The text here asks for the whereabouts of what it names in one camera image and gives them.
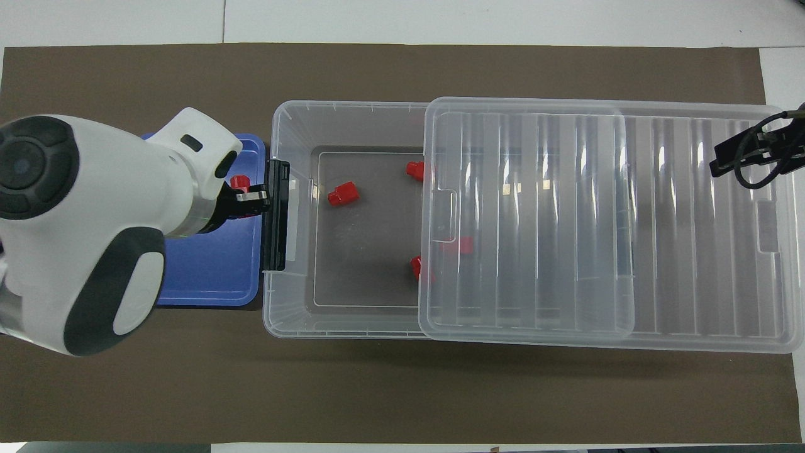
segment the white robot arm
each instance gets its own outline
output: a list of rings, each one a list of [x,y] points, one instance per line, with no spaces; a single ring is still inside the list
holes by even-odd
[[[159,295],[165,236],[217,227],[241,148],[191,108],[148,140],[60,115],[0,127],[0,333],[69,355],[124,339]]]

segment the plastic lid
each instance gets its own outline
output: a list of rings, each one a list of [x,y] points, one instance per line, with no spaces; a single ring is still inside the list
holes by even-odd
[[[419,323],[434,339],[789,351],[793,191],[708,162],[768,106],[439,98]],[[767,168],[747,171],[757,180]]]

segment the brown mat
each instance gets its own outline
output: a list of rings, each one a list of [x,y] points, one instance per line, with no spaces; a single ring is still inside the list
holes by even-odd
[[[153,131],[186,105],[268,140],[287,99],[764,103],[755,49],[219,44],[6,50],[0,120]],[[790,355],[280,340],[259,310],[158,310],[71,359],[0,338],[0,440],[799,442]]]

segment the red plastic part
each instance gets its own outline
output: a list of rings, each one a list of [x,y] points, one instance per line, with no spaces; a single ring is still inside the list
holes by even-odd
[[[235,175],[229,179],[229,187],[241,190],[243,193],[249,192],[251,181],[246,175]]]
[[[442,243],[440,245],[442,251],[449,253],[460,253],[461,255],[469,255],[473,253],[474,241],[472,236],[461,236],[457,241],[451,243]]]
[[[422,182],[425,180],[425,163],[422,161],[409,162],[405,167],[405,173]]]
[[[347,181],[336,187],[335,190],[327,194],[327,201],[333,206],[341,206],[354,202],[361,196],[357,193],[357,187],[352,181]]]
[[[419,274],[422,272],[422,256],[417,255],[411,260],[411,268],[414,269],[414,276],[416,280],[419,281]]]

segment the blue plastic tray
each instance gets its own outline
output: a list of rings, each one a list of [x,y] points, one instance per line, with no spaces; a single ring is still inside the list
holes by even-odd
[[[227,175],[263,182],[266,145],[256,135],[236,134],[243,151]],[[260,277],[260,216],[224,223],[205,235],[165,241],[165,281],[159,305],[240,306],[257,295]]]

